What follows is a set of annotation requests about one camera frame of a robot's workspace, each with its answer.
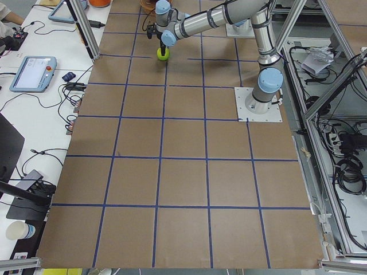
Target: blue device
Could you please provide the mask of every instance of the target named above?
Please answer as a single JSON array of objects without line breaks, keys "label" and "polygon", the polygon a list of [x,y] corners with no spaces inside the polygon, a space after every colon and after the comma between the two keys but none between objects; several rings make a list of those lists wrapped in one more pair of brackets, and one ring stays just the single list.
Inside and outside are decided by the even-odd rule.
[{"label": "blue device", "polygon": [[57,62],[53,56],[26,56],[9,90],[41,93],[50,84]]},{"label": "blue device", "polygon": [[[88,6],[87,0],[80,0],[83,9]],[[70,14],[68,5],[65,0],[61,0],[60,3],[51,11],[48,15],[48,19],[57,22],[74,23],[74,19]]]}]

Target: grid square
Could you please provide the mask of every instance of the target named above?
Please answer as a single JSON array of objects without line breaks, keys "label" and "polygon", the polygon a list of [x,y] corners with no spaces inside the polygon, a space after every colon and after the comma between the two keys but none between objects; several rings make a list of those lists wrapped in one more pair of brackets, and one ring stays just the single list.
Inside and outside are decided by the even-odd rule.
[{"label": "grid square", "polygon": [[271,268],[318,267],[323,253],[310,210],[263,210],[263,220]]},{"label": "grid square", "polygon": [[255,87],[259,77],[257,62],[240,62],[242,87]]},{"label": "grid square", "polygon": [[367,19],[365,17],[367,8],[364,1],[348,0],[345,2],[342,0],[326,0],[326,3],[337,24],[360,26],[367,25]]},{"label": "grid square", "polygon": [[159,156],[161,125],[158,119],[123,119],[116,155]]},{"label": "grid square", "polygon": [[96,267],[151,268],[153,234],[154,209],[106,208]]},{"label": "grid square", "polygon": [[113,205],[154,205],[157,182],[157,159],[115,158],[107,202]]},{"label": "grid square", "polygon": [[130,56],[134,38],[134,34],[104,33],[99,49],[101,54]]},{"label": "grid square", "polygon": [[298,162],[256,162],[262,206],[310,207]]},{"label": "grid square", "polygon": [[208,205],[205,161],[164,159],[159,185],[159,204]]},{"label": "grid square", "polygon": [[236,39],[239,60],[242,61],[257,61],[259,51],[257,50],[256,40],[252,38]]},{"label": "grid square", "polygon": [[205,157],[203,121],[167,119],[164,128],[163,156]]},{"label": "grid square", "polygon": [[249,129],[255,159],[297,159],[292,134],[285,122],[250,122]]},{"label": "grid square", "polygon": [[105,33],[135,33],[139,16],[137,14],[110,13],[108,15]]},{"label": "grid square", "polygon": [[66,158],[53,202],[103,203],[110,167],[110,158]]},{"label": "grid square", "polygon": [[208,211],[159,209],[156,268],[209,268]]},{"label": "grid square", "polygon": [[237,61],[204,60],[205,86],[239,87],[240,73]]},{"label": "grid square", "polygon": [[201,39],[191,36],[179,40],[177,44],[170,48],[170,63],[177,60],[187,60],[188,58],[201,59]]},{"label": "grid square", "polygon": [[206,118],[238,119],[234,89],[205,88]]},{"label": "grid square", "polygon": [[37,257],[42,258],[42,267],[90,268],[101,213],[102,207],[52,206],[37,251]]},{"label": "grid square", "polygon": [[211,209],[210,213],[215,268],[268,267],[258,210]]},{"label": "grid square", "polygon": [[237,60],[235,40],[233,38],[203,37],[202,48],[204,59]]},{"label": "grid square", "polygon": [[131,61],[129,84],[164,85],[166,63],[157,58],[134,57]]},{"label": "grid square", "polygon": [[162,117],[164,87],[128,86],[123,116]]},{"label": "grid square", "polygon": [[173,60],[167,67],[167,84],[202,86],[201,60]]},{"label": "grid square", "polygon": [[159,40],[156,37],[153,37],[152,39],[148,39],[146,33],[136,35],[135,46],[134,46],[134,56],[151,57],[153,60],[156,60],[158,48],[159,48]]},{"label": "grid square", "polygon": [[236,121],[207,121],[208,157],[249,159],[246,125]]},{"label": "grid square", "polygon": [[256,206],[251,162],[209,161],[210,205]]},{"label": "grid square", "polygon": [[89,83],[125,84],[130,58],[101,56],[95,61]]},{"label": "grid square", "polygon": [[69,155],[112,156],[119,120],[104,117],[78,117]]},{"label": "grid square", "polygon": [[125,85],[88,84],[79,115],[119,116]]},{"label": "grid square", "polygon": [[110,13],[139,13],[140,5],[136,0],[113,1]]},{"label": "grid square", "polygon": [[167,87],[165,117],[204,118],[202,88]]}]

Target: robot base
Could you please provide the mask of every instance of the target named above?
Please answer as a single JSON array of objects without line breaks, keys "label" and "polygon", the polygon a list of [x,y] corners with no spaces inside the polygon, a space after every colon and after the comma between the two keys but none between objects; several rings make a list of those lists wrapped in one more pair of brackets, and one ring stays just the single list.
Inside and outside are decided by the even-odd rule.
[{"label": "robot base", "polygon": [[249,87],[235,87],[237,115],[239,121],[282,122],[282,115],[280,114],[278,104],[270,105],[269,110],[262,115],[253,113],[247,108],[245,101],[247,96],[252,93],[252,90],[253,88]]},{"label": "robot base", "polygon": [[227,31],[227,37],[255,38],[255,34],[253,33],[253,28],[251,25],[251,20],[246,20],[246,22],[239,27],[235,25],[225,24],[225,30]]}]

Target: white cup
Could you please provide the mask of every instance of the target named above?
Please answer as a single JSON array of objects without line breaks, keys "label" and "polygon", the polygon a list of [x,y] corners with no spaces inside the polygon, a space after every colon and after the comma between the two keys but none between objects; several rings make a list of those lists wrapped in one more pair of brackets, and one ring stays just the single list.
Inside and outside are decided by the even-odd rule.
[{"label": "white cup", "polygon": [[36,228],[33,225],[29,225],[22,221],[16,221],[7,227],[5,236],[12,241],[15,239],[29,239],[35,232]]}]

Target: electronic device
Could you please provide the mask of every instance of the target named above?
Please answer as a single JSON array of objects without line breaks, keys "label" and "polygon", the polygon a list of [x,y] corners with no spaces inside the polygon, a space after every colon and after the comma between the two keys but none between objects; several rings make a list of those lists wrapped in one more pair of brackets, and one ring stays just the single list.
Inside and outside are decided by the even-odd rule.
[{"label": "electronic device", "polygon": [[43,92],[50,84],[56,64],[53,56],[24,57],[9,89],[13,92]]},{"label": "electronic device", "polygon": [[[86,0],[80,0],[80,3],[84,9],[88,7]],[[65,0],[61,0],[60,3],[51,11],[48,15],[48,19],[57,22],[74,23],[74,19]]]},{"label": "electronic device", "polygon": [[8,182],[17,165],[24,145],[24,137],[0,113],[0,180]]}]

